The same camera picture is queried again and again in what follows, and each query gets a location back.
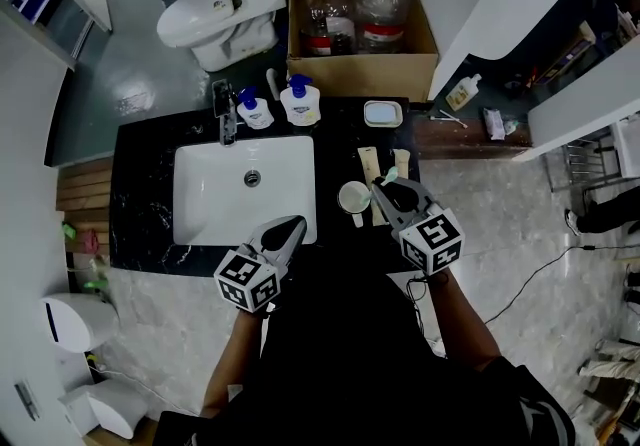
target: black shirt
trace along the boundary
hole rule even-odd
[[[213,420],[185,427],[163,413],[154,445],[186,444],[194,432],[198,446],[575,443],[568,416],[525,367],[500,358],[479,373],[435,356],[388,277],[299,274],[285,297],[243,392]]]

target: soap dish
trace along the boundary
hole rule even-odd
[[[367,101],[364,122],[371,128],[397,128],[402,124],[402,107],[395,101]]]

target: white cup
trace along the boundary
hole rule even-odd
[[[349,181],[342,185],[338,192],[338,204],[353,217],[353,222],[358,228],[364,225],[362,212],[369,207],[370,202],[371,192],[360,181]]]

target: toilet lid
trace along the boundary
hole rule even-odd
[[[178,0],[160,16],[158,35],[167,46],[190,47],[233,12],[232,0]]]

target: white sink basin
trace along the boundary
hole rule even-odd
[[[258,179],[255,186],[249,186]],[[240,245],[257,226],[289,215],[307,219],[304,243],[314,243],[316,190],[311,137],[242,140],[231,147],[200,144],[176,151],[176,244]]]

